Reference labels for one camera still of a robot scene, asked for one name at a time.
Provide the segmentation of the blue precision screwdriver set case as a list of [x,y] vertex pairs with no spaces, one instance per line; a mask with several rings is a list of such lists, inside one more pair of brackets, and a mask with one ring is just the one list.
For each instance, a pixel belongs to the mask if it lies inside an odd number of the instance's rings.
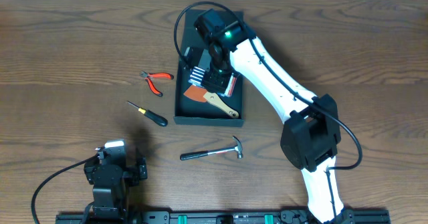
[[206,89],[208,92],[231,97],[237,81],[234,73],[222,74],[215,70],[203,70],[195,66],[190,73],[188,83]]

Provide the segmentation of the black handled claw hammer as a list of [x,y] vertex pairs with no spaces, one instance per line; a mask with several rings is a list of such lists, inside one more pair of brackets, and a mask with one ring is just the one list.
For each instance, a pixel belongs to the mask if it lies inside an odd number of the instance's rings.
[[180,155],[180,160],[191,160],[196,158],[202,158],[209,155],[214,154],[224,154],[226,152],[236,152],[237,158],[242,159],[243,158],[243,147],[240,142],[240,140],[236,136],[232,136],[232,139],[236,142],[235,146],[227,147],[227,148],[218,148],[215,150],[202,150],[198,152],[188,152]]

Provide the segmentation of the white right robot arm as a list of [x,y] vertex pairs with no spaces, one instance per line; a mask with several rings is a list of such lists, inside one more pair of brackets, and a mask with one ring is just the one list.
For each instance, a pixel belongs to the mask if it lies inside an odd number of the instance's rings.
[[224,11],[190,10],[183,43],[188,82],[231,118],[239,114],[222,97],[240,100],[234,92],[247,78],[273,106],[283,122],[280,142],[287,159],[300,169],[308,192],[308,210],[321,223],[344,218],[334,169],[341,141],[336,102],[317,97],[295,81],[267,52],[260,38],[240,17]]

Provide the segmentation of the orange scraper wooden handle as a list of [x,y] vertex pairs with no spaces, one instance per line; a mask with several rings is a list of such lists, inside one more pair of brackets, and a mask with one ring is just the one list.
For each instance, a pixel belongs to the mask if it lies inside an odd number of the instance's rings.
[[208,103],[214,107],[217,107],[231,118],[239,118],[238,111],[229,107],[216,93],[208,92],[204,88],[191,85],[184,92],[184,96],[193,101]]

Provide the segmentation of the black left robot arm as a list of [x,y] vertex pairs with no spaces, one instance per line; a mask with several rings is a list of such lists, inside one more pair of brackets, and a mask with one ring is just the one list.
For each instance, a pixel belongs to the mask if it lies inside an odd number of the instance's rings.
[[142,223],[141,212],[129,206],[129,188],[148,178],[145,156],[136,152],[136,163],[127,165],[123,146],[100,147],[97,154],[84,165],[94,200],[85,208],[81,222]]

